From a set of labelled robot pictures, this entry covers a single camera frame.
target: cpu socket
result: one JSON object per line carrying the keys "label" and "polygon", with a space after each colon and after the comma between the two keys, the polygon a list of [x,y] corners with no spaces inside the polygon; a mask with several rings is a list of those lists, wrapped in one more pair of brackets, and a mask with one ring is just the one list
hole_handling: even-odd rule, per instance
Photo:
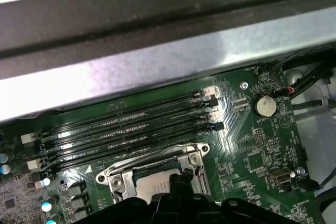
{"label": "cpu socket", "polygon": [[188,169],[193,173],[194,193],[210,195],[203,164],[208,152],[208,144],[174,145],[115,163],[98,174],[96,181],[110,187],[115,202],[138,197],[149,204],[153,195],[170,192],[171,174],[180,175]]}

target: red wire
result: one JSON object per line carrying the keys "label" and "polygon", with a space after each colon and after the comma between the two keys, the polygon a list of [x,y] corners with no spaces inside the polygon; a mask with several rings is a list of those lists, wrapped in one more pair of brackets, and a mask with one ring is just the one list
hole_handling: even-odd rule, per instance
{"label": "red wire", "polygon": [[288,86],[287,89],[288,89],[288,91],[289,91],[290,94],[295,93],[295,89],[293,87]]}

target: gray metal panel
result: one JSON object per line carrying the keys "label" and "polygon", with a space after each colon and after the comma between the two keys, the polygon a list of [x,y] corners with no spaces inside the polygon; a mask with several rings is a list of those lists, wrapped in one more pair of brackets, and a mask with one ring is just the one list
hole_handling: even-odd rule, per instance
{"label": "gray metal panel", "polygon": [[336,40],[336,7],[0,81],[0,121]]}

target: motherboard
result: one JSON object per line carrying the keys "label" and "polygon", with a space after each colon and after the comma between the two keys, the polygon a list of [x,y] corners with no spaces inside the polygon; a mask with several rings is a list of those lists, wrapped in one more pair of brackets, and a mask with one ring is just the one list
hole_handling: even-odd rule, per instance
{"label": "motherboard", "polygon": [[267,67],[251,66],[3,125],[0,223],[68,224],[127,197],[150,201],[169,192],[167,173],[182,172],[181,153],[203,176],[195,191],[317,223],[314,194],[302,186],[307,155],[281,89]]}

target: capacitor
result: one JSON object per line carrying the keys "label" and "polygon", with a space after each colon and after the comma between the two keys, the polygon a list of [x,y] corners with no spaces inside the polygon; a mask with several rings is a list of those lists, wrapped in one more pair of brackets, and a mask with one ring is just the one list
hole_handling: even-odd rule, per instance
{"label": "capacitor", "polygon": [[55,197],[49,197],[42,204],[41,209],[43,212],[50,212],[51,209],[56,205],[57,199]]}
{"label": "capacitor", "polygon": [[9,161],[12,161],[14,158],[13,152],[3,152],[0,153],[0,164],[5,164]]}
{"label": "capacitor", "polygon": [[50,217],[50,219],[47,221],[47,224],[60,224],[62,222],[61,215],[54,214]]}
{"label": "capacitor", "polygon": [[252,111],[261,118],[270,118],[277,111],[277,103],[268,94],[261,94],[253,100]]}
{"label": "capacitor", "polygon": [[51,184],[51,182],[54,181],[53,177],[46,177],[42,180],[42,185],[43,186],[49,186]]}
{"label": "capacitor", "polygon": [[15,163],[7,163],[2,166],[0,166],[0,174],[7,175],[9,173],[12,173],[16,170],[17,166]]}
{"label": "capacitor", "polygon": [[298,167],[296,168],[296,173],[297,175],[303,176],[304,174],[306,174],[306,170],[303,167]]}

